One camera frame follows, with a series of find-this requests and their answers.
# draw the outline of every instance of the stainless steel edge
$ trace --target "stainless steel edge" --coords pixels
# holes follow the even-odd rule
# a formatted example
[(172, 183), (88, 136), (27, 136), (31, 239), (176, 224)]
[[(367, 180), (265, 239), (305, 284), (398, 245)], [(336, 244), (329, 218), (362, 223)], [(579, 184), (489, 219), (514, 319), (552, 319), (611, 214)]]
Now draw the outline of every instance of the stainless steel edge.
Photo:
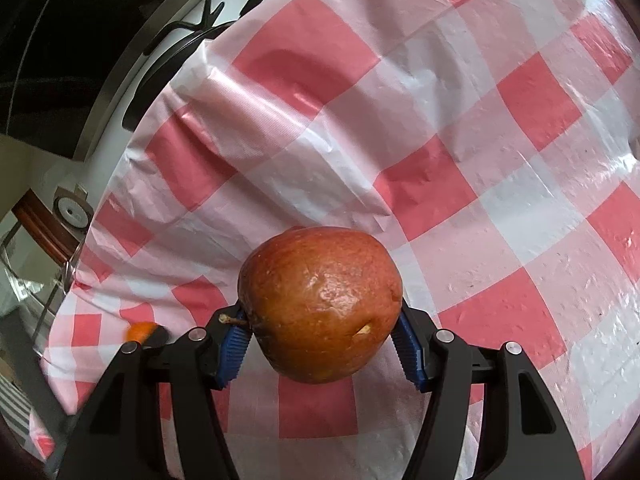
[(118, 102), (146, 61), (146, 57), (142, 56), (145, 47), (162, 27), (173, 20), (182, 19), (199, 1), (165, 0), (146, 20), (105, 79), (78, 139), (74, 160), (87, 160), (94, 152)]

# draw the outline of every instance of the gray striped fabric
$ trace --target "gray striped fabric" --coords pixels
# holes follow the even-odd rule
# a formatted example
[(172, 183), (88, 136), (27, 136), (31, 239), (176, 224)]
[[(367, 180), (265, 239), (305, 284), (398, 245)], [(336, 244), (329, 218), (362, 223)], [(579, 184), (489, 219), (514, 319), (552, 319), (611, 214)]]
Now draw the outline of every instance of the gray striped fabric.
[(27, 397), (7, 379), (0, 376), (0, 413), (22, 446), (29, 434), (31, 405)]

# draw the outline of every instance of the apple stem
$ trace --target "apple stem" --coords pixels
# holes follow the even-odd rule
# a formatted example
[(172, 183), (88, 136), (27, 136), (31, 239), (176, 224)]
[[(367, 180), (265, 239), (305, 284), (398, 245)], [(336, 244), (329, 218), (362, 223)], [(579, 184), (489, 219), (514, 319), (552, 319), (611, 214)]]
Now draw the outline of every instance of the apple stem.
[(244, 319), (236, 319), (235, 317), (228, 316), (227, 314), (220, 314), (218, 321), (225, 325), (234, 326), (249, 326), (249, 322)]

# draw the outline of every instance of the red and white tablecloth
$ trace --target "red and white tablecloth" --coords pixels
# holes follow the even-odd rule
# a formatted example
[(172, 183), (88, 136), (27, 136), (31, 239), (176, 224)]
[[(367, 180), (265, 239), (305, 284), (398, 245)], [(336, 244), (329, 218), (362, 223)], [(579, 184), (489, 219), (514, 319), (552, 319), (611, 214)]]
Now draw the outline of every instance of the red and white tablecloth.
[[(128, 322), (181, 335), (236, 301), (267, 238), (349, 226), (440, 326), (524, 346), (591, 478), (640, 413), (639, 55), (612, 0), (267, 0), (134, 134), (51, 330), (53, 387), (75, 411)], [(253, 341), (215, 399), (243, 480), (399, 479), (426, 403), (389, 341), (322, 386)], [(167, 402), (162, 419), (179, 476)]]

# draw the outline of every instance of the red apple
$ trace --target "red apple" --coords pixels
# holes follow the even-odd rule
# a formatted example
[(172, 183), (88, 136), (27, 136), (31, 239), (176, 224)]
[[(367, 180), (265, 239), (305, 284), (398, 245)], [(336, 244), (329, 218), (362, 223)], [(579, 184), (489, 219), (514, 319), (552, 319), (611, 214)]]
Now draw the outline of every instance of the red apple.
[(328, 383), (362, 368), (389, 336), (402, 279), (372, 236), (312, 227), (258, 247), (242, 265), (238, 296), (275, 370)]

